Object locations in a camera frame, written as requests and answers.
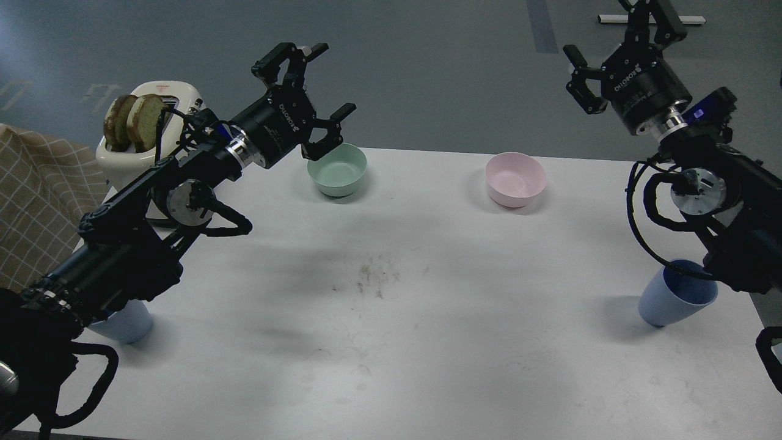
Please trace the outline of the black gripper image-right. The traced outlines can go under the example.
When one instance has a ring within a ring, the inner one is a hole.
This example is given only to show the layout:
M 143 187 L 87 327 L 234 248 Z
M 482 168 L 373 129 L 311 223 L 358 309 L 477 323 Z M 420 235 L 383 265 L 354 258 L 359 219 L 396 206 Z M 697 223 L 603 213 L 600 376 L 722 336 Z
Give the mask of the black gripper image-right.
M 628 132 L 638 136 L 651 118 L 670 108 L 683 111 L 692 103 L 692 94 L 663 59 L 663 52 L 684 41 L 688 32 L 670 1 L 619 3 L 627 12 L 627 27 L 604 69 L 590 67 L 575 45 L 564 45 L 573 67 L 565 89 L 589 115 L 604 112 L 609 102 Z M 590 80 L 602 83 L 602 95 L 589 88 Z

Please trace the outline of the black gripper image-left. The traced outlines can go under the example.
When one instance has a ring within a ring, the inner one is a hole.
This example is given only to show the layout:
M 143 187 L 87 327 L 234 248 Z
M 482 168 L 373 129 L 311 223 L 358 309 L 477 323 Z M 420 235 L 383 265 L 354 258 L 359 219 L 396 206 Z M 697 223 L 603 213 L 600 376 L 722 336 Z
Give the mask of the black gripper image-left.
M 343 144 L 343 121 L 357 109 L 356 104 L 344 103 L 329 118 L 315 118 L 304 89 L 307 65 L 327 50 L 327 43 L 308 48 L 279 43 L 252 65 L 252 75 L 269 90 L 232 117 L 231 126 L 242 131 L 260 167 L 272 168 L 299 145 L 303 158 L 319 161 Z M 318 130 L 323 136 L 312 141 Z

